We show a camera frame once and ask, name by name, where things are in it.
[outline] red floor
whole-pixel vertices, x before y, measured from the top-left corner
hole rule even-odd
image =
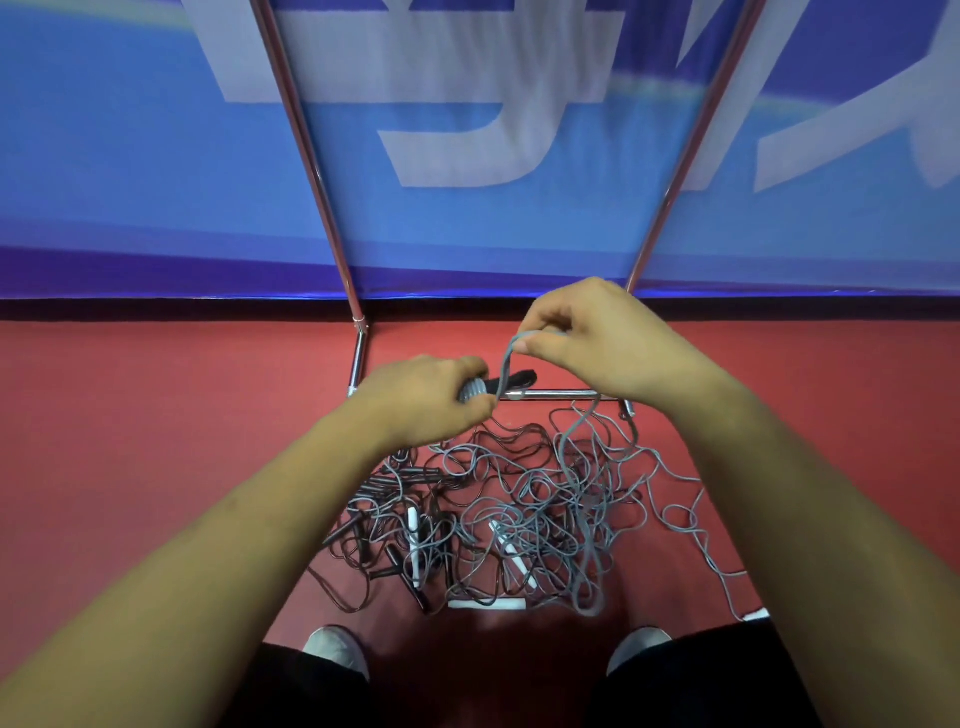
[[[681,324],[884,508],[960,568],[953,454],[960,432],[960,325]],[[385,324],[371,365],[430,352],[477,353],[495,367],[514,327]],[[343,399],[350,325],[0,323],[0,675],[107,583]],[[536,367],[541,383],[573,381]],[[549,407],[504,403],[510,424]],[[683,446],[641,411],[641,441],[682,473]],[[694,488],[662,483],[662,502]],[[735,554],[708,504],[721,566]],[[629,628],[682,635],[731,620],[720,586],[685,536],[650,524],[625,537],[594,620],[546,609],[425,620],[395,580],[340,615],[304,579],[269,639],[300,646],[318,625],[353,629],[372,653],[389,713],[418,724],[577,724],[589,685]],[[322,556],[318,568],[359,584]],[[758,606],[745,581],[737,607]]]

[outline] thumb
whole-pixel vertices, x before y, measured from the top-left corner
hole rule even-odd
[[[464,420],[463,430],[467,431],[471,427],[488,420],[493,414],[494,407],[496,407],[496,397],[493,395],[477,395],[461,404],[460,412]]]
[[[569,337],[560,333],[541,333],[526,336],[514,344],[515,353],[525,353],[537,359],[567,368],[569,358]]]

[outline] pile of jump ropes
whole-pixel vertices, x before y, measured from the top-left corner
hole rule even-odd
[[[502,398],[536,382],[529,370],[510,375],[515,341],[500,378],[468,382],[461,400],[487,392]],[[740,619],[727,581],[745,571],[723,571],[710,557],[697,518],[703,488],[688,506],[658,509],[654,499],[658,476],[699,479],[673,473],[656,450],[639,444],[623,402],[616,418],[598,412],[599,403],[554,409],[549,427],[512,428],[491,419],[466,438],[392,455],[363,482],[324,541],[363,579],[363,599],[348,604],[316,570],[309,573],[347,613],[370,603],[374,580],[395,576],[425,614],[557,603],[595,616],[605,604],[603,577],[613,568],[614,543],[653,514],[695,540]]]

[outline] black shorts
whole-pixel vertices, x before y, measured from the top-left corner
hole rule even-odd
[[[220,725],[380,726],[357,672],[263,644]],[[645,650],[594,688],[586,726],[819,726],[769,619],[690,635]]]

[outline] shoe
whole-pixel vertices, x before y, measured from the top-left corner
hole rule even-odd
[[[640,627],[635,629],[624,639],[622,643],[616,646],[610,662],[607,664],[607,674],[609,675],[628,660],[636,657],[640,652],[658,644],[671,642],[670,635],[658,627]]]
[[[370,668],[363,656],[363,647],[344,627],[321,627],[306,641],[303,651],[314,657],[322,657],[340,667],[359,672],[370,682]]]

